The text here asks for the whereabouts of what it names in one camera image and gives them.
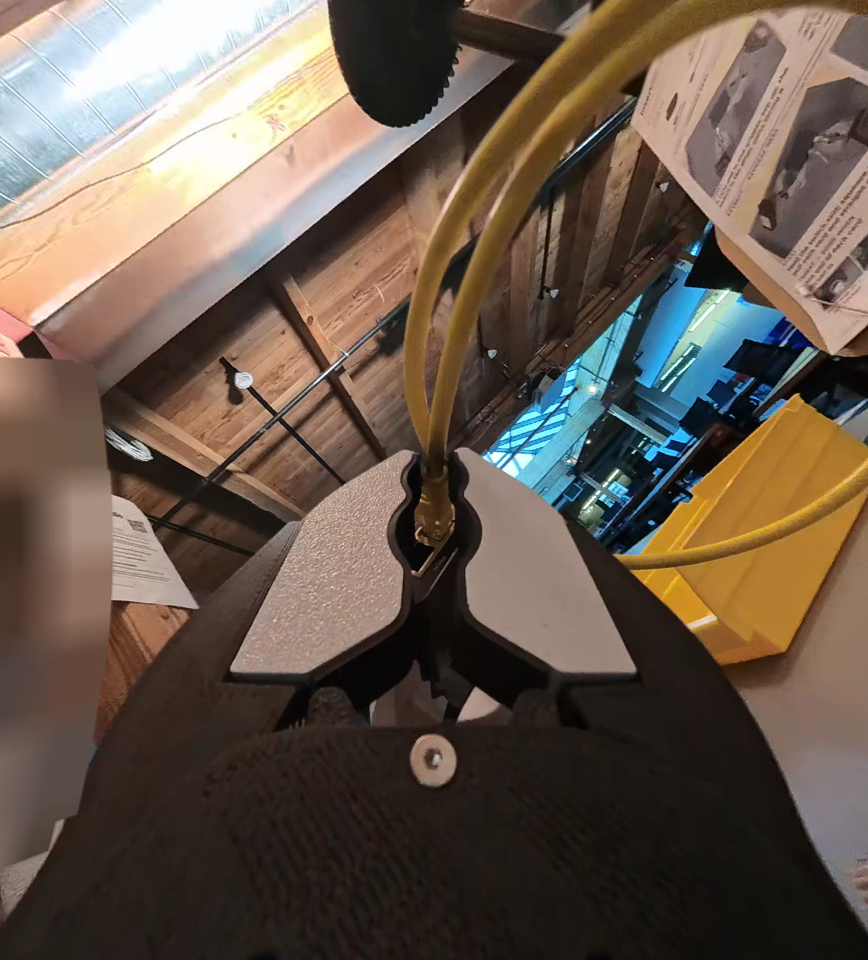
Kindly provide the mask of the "silver ventilation duct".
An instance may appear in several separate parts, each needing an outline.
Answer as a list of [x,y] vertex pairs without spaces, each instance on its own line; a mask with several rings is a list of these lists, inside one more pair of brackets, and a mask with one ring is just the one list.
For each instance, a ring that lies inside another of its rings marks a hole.
[[0,213],[314,2],[62,2],[0,38]]

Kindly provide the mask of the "printed instruction sheet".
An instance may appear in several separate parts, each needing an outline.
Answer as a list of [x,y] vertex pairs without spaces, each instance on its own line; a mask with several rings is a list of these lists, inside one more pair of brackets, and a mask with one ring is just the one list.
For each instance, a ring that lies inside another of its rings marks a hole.
[[868,15],[789,6],[660,56],[632,126],[836,351],[868,324]]

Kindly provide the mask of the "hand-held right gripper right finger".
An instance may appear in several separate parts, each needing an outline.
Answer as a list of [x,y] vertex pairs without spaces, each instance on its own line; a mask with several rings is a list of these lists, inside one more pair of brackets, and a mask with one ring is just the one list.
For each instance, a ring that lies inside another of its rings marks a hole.
[[453,458],[463,624],[453,662],[512,707],[527,690],[632,681],[637,668],[581,551],[557,511],[467,448]]

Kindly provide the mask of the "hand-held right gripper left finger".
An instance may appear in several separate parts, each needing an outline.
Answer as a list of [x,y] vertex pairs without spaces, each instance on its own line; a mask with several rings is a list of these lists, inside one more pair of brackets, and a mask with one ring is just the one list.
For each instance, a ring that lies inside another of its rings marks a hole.
[[400,451],[339,487],[301,522],[230,665],[238,681],[318,682],[405,617],[393,523],[416,454]]

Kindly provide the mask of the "black pole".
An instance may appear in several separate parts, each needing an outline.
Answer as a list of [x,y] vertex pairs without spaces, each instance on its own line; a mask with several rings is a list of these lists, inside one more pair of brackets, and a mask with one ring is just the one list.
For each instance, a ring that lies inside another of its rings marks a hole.
[[455,42],[509,61],[540,65],[556,53],[564,36],[490,14],[467,6],[452,11],[449,30]]

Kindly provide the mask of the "wooden sheet stand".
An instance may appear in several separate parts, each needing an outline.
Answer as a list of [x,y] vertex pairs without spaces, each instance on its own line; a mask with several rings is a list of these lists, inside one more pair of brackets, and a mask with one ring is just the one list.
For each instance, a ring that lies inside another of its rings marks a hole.
[[803,305],[794,296],[774,282],[737,244],[723,234],[719,227],[713,227],[713,234],[721,253],[748,281],[742,292],[745,300],[751,304],[776,309],[819,350],[841,357],[868,355],[868,323],[839,349],[829,348]]

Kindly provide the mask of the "black monitor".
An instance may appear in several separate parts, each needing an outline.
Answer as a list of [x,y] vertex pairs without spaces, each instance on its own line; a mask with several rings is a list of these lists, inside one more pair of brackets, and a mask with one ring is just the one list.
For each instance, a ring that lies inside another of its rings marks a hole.
[[720,249],[716,229],[712,227],[704,236],[684,287],[742,294],[748,283],[748,278]]

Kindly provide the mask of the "white paper notice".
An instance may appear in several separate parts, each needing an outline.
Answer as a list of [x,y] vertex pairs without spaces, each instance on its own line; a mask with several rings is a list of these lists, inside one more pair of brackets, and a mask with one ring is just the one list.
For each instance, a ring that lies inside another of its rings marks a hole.
[[152,524],[128,499],[113,495],[112,601],[197,610]]

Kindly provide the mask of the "black ethernet splitter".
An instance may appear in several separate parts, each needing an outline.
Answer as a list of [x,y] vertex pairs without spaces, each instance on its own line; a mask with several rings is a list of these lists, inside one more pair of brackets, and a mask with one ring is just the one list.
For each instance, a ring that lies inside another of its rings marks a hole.
[[457,553],[457,535],[452,534],[436,547],[428,548],[428,553],[418,569],[410,574],[412,600],[423,603],[433,592],[443,573],[449,568]]

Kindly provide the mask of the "black round knob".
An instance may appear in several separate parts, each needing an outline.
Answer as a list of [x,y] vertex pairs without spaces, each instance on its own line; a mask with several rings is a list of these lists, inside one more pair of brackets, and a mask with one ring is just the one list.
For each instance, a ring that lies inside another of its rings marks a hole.
[[389,128],[415,125],[438,105],[459,49],[460,1],[329,1],[331,38],[350,95]]

